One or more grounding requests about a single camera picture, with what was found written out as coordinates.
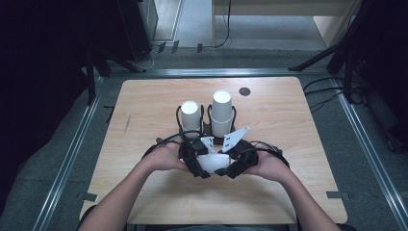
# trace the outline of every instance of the wooden table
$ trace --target wooden table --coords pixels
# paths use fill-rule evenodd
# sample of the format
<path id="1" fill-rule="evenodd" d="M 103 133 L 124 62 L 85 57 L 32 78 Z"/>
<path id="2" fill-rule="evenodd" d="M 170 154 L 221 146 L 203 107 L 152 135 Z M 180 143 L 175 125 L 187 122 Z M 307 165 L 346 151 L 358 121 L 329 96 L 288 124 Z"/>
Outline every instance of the wooden table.
<path id="1" fill-rule="evenodd" d="M 249 88 L 250 94 L 240 95 L 241 88 Z M 178 132 L 179 105 L 194 100 L 207 108 L 220 89 L 232 93 L 238 115 L 235 126 L 250 126 L 244 139 L 283 149 L 293 172 L 323 210 L 336 222 L 345 222 L 342 200 L 326 195 L 338 189 L 295 77 L 125 82 L 89 186 L 89 193 L 99 195 L 96 203 L 129 173 L 156 138 Z M 82 214 L 93 204 L 85 201 Z M 203 180 L 178 170 L 154 172 L 129 217 L 129 223 L 138 224 L 295 222 L 292 203 L 278 183 L 248 175 Z"/>
<path id="2" fill-rule="evenodd" d="M 233 0 L 231 15 L 294 15 L 314 17 L 327 47 L 339 40 L 362 0 Z M 228 0 L 212 0 L 213 46 L 216 15 L 228 15 Z"/>

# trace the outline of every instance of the forearm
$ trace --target forearm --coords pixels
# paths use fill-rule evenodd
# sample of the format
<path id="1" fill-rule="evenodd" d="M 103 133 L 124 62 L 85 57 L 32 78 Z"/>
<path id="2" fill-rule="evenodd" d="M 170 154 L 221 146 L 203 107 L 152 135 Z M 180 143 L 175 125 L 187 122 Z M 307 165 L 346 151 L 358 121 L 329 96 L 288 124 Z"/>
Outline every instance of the forearm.
<path id="1" fill-rule="evenodd" d="M 122 230 L 151 172 L 148 165 L 138 163 L 92 210 L 79 230 Z"/>
<path id="2" fill-rule="evenodd" d="M 291 199 L 303 230 L 340 230 L 294 173 L 288 173 L 281 184 Z"/>

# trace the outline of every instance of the black clamp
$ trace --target black clamp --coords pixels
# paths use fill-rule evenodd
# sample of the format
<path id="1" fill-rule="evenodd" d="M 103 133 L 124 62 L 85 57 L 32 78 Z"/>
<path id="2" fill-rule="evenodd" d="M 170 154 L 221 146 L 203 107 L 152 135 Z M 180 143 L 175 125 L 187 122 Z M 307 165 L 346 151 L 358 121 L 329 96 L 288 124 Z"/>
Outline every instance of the black clamp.
<path id="1" fill-rule="evenodd" d="M 186 164 L 194 177 L 200 176 L 205 179 L 211 176 L 210 173 L 204 170 L 197 161 L 197 155 L 206 154 L 206 150 L 207 148 L 199 138 L 192 140 L 185 139 L 180 144 L 179 158 L 183 159 L 184 164 Z"/>
<path id="2" fill-rule="evenodd" d="M 174 137 L 180 136 L 188 132 L 180 133 L 180 134 L 171 136 L 164 140 L 157 139 L 157 144 L 152 145 L 144 153 L 143 158 L 149 153 L 151 153 L 154 149 L 156 149 L 159 145 L 173 141 L 172 139 Z M 207 147 L 201 141 L 202 137 L 203 135 L 199 134 L 199 136 L 194 139 L 185 138 L 180 143 L 178 154 L 179 154 L 179 158 L 183 159 L 183 162 L 185 163 L 185 165 L 187 166 L 187 168 L 189 169 L 189 171 L 192 173 L 194 177 L 200 176 L 201 178 L 205 179 L 205 178 L 210 177 L 211 175 L 208 171 L 202 168 L 201 164 L 197 160 L 197 156 L 208 154 Z M 250 167 L 254 167 L 258 165 L 259 156 L 258 156 L 257 151 L 266 151 L 267 153 L 274 155 L 279 160 L 281 160 L 287 167 L 290 167 L 288 161 L 283 157 L 283 152 L 281 149 L 277 148 L 274 145 L 271 145 L 271 144 L 268 144 L 262 141 L 253 141 L 253 142 L 256 142 L 255 146 L 252 145 L 251 142 L 240 140 L 233 148 L 228 150 L 226 153 L 222 153 L 221 151 L 219 151 L 222 154 L 228 154 L 231 159 L 235 160 L 235 162 L 232 163 L 227 168 L 220 168 L 216 170 L 215 174 L 219 176 L 227 175 L 231 179 L 236 178 L 237 176 L 245 172 Z M 258 144 L 262 144 L 266 148 L 256 147 Z"/>

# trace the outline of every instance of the white part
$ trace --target white part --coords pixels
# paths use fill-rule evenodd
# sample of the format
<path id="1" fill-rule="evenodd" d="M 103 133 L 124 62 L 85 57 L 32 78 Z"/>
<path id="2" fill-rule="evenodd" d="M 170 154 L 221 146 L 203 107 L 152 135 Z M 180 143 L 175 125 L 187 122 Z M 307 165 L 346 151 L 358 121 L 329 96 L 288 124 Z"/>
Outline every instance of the white part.
<path id="1" fill-rule="evenodd" d="M 209 173 L 214 173 L 215 170 L 220 168 L 227 168 L 231 164 L 229 155 L 219 153 L 199 155 L 197 160 L 201 167 Z"/>
<path id="2" fill-rule="evenodd" d="M 233 148 L 242 139 L 243 136 L 249 131 L 248 126 L 244 126 L 242 129 L 224 136 L 224 144 L 222 146 L 222 152 L 225 153 Z"/>
<path id="3" fill-rule="evenodd" d="M 201 138 L 201 141 L 207 147 L 208 153 L 216 153 L 216 151 L 214 150 L 214 137 L 203 137 Z"/>
<path id="4" fill-rule="evenodd" d="M 194 101 L 186 101 L 181 105 L 181 111 L 185 114 L 194 114 L 198 110 L 198 104 Z"/>
<path id="5" fill-rule="evenodd" d="M 228 90 L 217 90 L 214 93 L 214 100 L 218 103 L 227 103 L 231 100 L 231 94 Z"/>
<path id="6" fill-rule="evenodd" d="M 211 130 L 213 136 L 218 138 L 223 138 L 225 135 L 231 132 L 233 116 L 225 122 L 218 122 L 213 117 L 211 117 Z"/>

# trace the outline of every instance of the power cord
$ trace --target power cord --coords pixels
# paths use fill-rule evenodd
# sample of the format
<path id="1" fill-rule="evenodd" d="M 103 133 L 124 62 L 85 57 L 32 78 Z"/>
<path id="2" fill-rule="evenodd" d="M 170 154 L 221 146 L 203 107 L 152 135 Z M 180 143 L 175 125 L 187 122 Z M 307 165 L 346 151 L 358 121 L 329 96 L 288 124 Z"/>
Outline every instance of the power cord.
<path id="1" fill-rule="evenodd" d="M 225 38 L 225 41 L 223 41 L 221 44 L 218 44 L 216 46 L 204 46 L 204 48 L 215 48 L 218 49 L 221 46 L 223 46 L 225 44 L 225 42 L 229 39 L 230 36 L 230 18 L 231 18 L 231 2 L 232 0 L 229 0 L 229 4 L 228 4 L 228 19 L 227 19 L 227 23 L 226 23 L 226 27 L 227 27 L 227 37 Z"/>
<path id="2" fill-rule="evenodd" d="M 156 50 L 156 49 L 159 49 L 159 46 L 153 46 L 150 51 L 145 52 L 137 61 L 132 62 L 131 65 L 136 66 L 136 67 L 138 67 L 138 68 L 140 68 L 140 69 L 144 69 L 144 70 L 150 69 L 151 67 L 154 66 L 154 57 L 153 57 L 153 55 L 152 55 L 152 52 L 153 52 L 154 50 Z M 142 65 L 140 65 L 139 63 L 140 63 L 142 60 L 144 60 L 147 55 L 150 56 L 151 64 L 150 64 L 149 66 L 142 66 Z"/>
<path id="3" fill-rule="evenodd" d="M 311 109 L 311 112 L 312 112 L 312 113 L 314 113 L 314 112 L 320 110 L 327 102 L 331 101 L 331 100 L 334 99 L 336 96 L 339 96 L 340 94 L 344 94 L 344 87 L 332 87 L 332 88 L 325 88 L 325 89 L 320 89 L 320 90 L 305 91 L 305 90 L 306 90 L 307 88 L 309 88 L 311 85 L 313 85 L 313 84 L 315 84 L 315 83 L 322 82 L 322 81 L 326 81 L 326 80 L 341 80 L 341 81 L 343 81 L 344 78 L 341 78 L 341 77 L 327 77 L 327 78 L 321 78 L 321 79 L 318 79 L 318 80 L 316 80 L 316 81 L 310 82 L 309 84 L 307 84 L 307 85 L 303 88 L 303 91 L 304 91 L 305 96 L 310 95 L 310 94 L 314 94 L 314 93 L 320 93 L 320 92 L 328 91 L 328 90 L 340 90 L 339 92 L 337 92 L 337 93 L 335 93 L 334 95 L 330 96 L 328 99 L 325 99 L 325 100 L 319 102 L 318 104 L 315 104 L 315 105 L 311 106 L 310 109 Z M 355 78 L 353 78 L 353 79 L 352 79 L 352 82 L 353 82 L 353 83 L 357 83 L 358 85 L 361 85 L 361 80 L 360 80 L 360 79 L 357 79 L 357 80 L 356 80 Z M 357 95 L 363 95 L 363 91 L 362 91 L 361 87 L 358 86 L 358 87 L 356 87 L 356 88 L 351 89 L 350 94 L 351 94 L 351 95 L 356 95 L 356 94 L 357 94 Z M 350 100 L 351 100 L 351 103 L 352 103 L 352 104 L 355 104 L 355 105 L 360 105 L 360 104 L 363 104 L 363 103 L 364 103 L 364 97 L 363 97 L 363 96 L 361 96 L 361 99 L 358 100 L 358 101 L 354 100 L 353 98 L 351 98 Z"/>
<path id="4" fill-rule="evenodd" d="M 159 147 L 160 145 L 166 144 L 168 142 L 176 142 L 179 143 L 177 141 L 175 141 L 177 138 L 185 135 L 185 134 L 190 134 L 190 133 L 196 133 L 198 134 L 199 137 L 203 137 L 204 135 L 200 132 L 200 131 L 195 131 L 195 130 L 189 130 L 189 131 L 184 131 L 184 132 L 179 132 L 177 134 L 174 134 L 172 136 L 169 136 L 165 139 L 161 139 L 161 138 L 157 138 L 156 139 L 156 144 L 153 144 L 149 149 L 147 149 L 147 151 L 143 154 L 143 156 L 141 157 L 142 159 L 147 156 L 148 154 L 150 154 L 154 149 L 156 149 L 157 147 Z"/>

